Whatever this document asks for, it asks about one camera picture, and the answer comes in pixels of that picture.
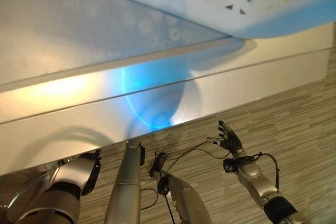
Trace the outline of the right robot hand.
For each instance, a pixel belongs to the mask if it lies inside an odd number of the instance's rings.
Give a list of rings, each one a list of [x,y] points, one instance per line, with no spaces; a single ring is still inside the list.
[[[243,150],[243,146],[236,133],[222,120],[218,121],[218,138],[207,137],[209,143],[220,146],[232,154]]]

